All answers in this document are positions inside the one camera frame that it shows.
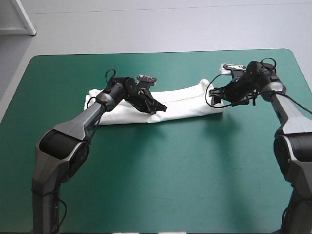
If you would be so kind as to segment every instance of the black wire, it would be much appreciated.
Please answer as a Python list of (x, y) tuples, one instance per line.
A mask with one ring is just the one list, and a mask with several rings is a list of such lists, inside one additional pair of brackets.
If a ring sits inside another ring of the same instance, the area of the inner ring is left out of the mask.
[(60, 226), (62, 225), (62, 223), (63, 223), (65, 217), (66, 217), (66, 214), (67, 214), (67, 205), (66, 205), (66, 203), (65, 203), (63, 200), (61, 200), (59, 197), (58, 197), (58, 200), (59, 200), (59, 202), (61, 202), (61, 203), (64, 205), (64, 208), (65, 208), (65, 212), (64, 212), (63, 218), (62, 218), (62, 220), (61, 220), (61, 222), (59, 223), (59, 226), (58, 226), (58, 229), (59, 229)]
[(107, 84), (108, 84), (107, 75), (108, 75), (108, 73), (110, 73), (111, 71), (113, 71), (113, 75), (110, 77), (109, 81), (112, 80), (112, 79), (115, 77), (115, 75), (116, 75), (116, 70), (115, 70), (114, 68), (107, 70), (107, 72), (105, 73), (105, 81), (106, 81)]
[(92, 100), (92, 99), (97, 99), (97, 97), (91, 97), (89, 100), (88, 100), (88, 102), (87, 102), (87, 108), (89, 107), (89, 103), (90, 103), (90, 101)]
[(231, 104), (226, 105), (226, 106), (212, 106), (212, 105), (210, 105), (209, 102), (207, 101), (207, 92), (208, 92), (209, 86), (214, 82), (215, 79), (217, 79), (217, 78), (220, 77), (221, 75), (223, 75), (223, 74), (219, 74), (219, 75), (217, 75), (215, 78), (213, 78), (213, 80), (208, 84), (208, 86), (207, 86), (207, 88), (206, 88), (206, 92), (205, 92), (205, 101), (206, 101), (206, 103), (207, 103), (208, 106), (213, 107), (213, 108), (224, 108), (224, 107), (231, 106)]
[[(271, 60), (274, 62), (273, 68), (267, 67), (266, 65), (263, 64), (263, 61), (266, 60), (266, 59), (271, 59)], [(260, 63), (261, 63), (262, 66), (264, 66), (265, 68), (267, 68), (267, 69), (269, 69), (269, 70), (271, 70), (271, 71), (274, 70), (274, 69), (276, 68), (276, 60), (273, 59), (273, 58), (264, 58), (264, 59), (261, 60)]]

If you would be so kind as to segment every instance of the black cable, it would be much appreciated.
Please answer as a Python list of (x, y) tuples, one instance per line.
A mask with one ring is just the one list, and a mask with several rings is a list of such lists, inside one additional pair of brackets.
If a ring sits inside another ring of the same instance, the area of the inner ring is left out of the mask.
[(107, 72), (105, 73), (105, 81), (106, 81), (107, 84), (108, 84), (107, 75), (111, 71), (113, 71), (113, 75), (110, 77), (109, 81), (111, 81), (115, 77), (115, 75), (116, 75), (116, 70), (114, 68), (107, 70)]
[(65, 219), (65, 217), (66, 217), (66, 214), (67, 214), (67, 205), (66, 205), (66, 203), (65, 203), (63, 200), (61, 200), (59, 197), (58, 197), (58, 200), (59, 200), (59, 202), (61, 202), (61, 203), (64, 205), (64, 208), (65, 208), (65, 212), (64, 212), (63, 218), (62, 218), (62, 220), (61, 220), (61, 222), (59, 223), (59, 226), (58, 226), (58, 230), (59, 230), (59, 228), (60, 228), (60, 226), (62, 225), (62, 223), (63, 223), (63, 221), (64, 221), (64, 219)]
[(210, 105), (210, 104), (208, 103), (208, 101), (207, 101), (207, 92), (208, 92), (209, 86), (214, 82), (215, 79), (217, 79), (217, 78), (220, 77), (221, 75), (223, 75), (223, 74), (219, 74), (219, 75), (217, 75), (215, 78), (213, 78), (213, 80), (208, 84), (208, 86), (207, 86), (207, 88), (206, 88), (206, 92), (205, 92), (205, 101), (206, 101), (206, 103), (207, 103), (208, 106), (213, 107), (213, 108), (225, 108), (225, 107), (231, 106), (231, 104), (226, 105), (226, 106), (212, 106), (212, 105)]

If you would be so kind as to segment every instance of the white cloth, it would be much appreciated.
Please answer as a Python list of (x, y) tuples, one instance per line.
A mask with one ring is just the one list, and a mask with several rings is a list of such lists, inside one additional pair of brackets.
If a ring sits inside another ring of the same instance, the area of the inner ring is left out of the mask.
[[(157, 111), (156, 114), (139, 112), (131, 104), (122, 100), (112, 111), (103, 114), (100, 125), (124, 124), (124, 123), (156, 123), (172, 119), (204, 116), (222, 112), (223, 108), (212, 108), (205, 101), (205, 92), (209, 82), (202, 79), (198, 85), (171, 91), (151, 92), (154, 99), (167, 106), (167, 111)], [(96, 97), (101, 90), (93, 89), (86, 95), (84, 109), (91, 97)], [(211, 102), (211, 97), (207, 96), (207, 101)]]

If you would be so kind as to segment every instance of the gray floor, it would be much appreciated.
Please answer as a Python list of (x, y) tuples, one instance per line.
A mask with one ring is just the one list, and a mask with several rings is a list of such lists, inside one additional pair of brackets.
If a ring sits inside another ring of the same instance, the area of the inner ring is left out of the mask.
[(312, 0), (22, 3), (38, 34), (0, 36), (0, 120), (35, 55), (288, 48), (312, 87)]

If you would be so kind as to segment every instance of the green table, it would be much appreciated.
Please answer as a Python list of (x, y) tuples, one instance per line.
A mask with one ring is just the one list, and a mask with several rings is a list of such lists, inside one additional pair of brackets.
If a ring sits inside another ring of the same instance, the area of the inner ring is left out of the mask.
[[(288, 94), (311, 107), (311, 92), (291, 51), (36, 56), (0, 124), (0, 232), (32, 229), (35, 143), (82, 111), (104, 74), (149, 74), (152, 91), (211, 80), (221, 63), (275, 58)], [(215, 86), (228, 83), (220, 77)], [(102, 126), (88, 160), (61, 187), (68, 205), (62, 232), (272, 232), (291, 187), (273, 153), (279, 122), (261, 98), (255, 107), (157, 124)]]

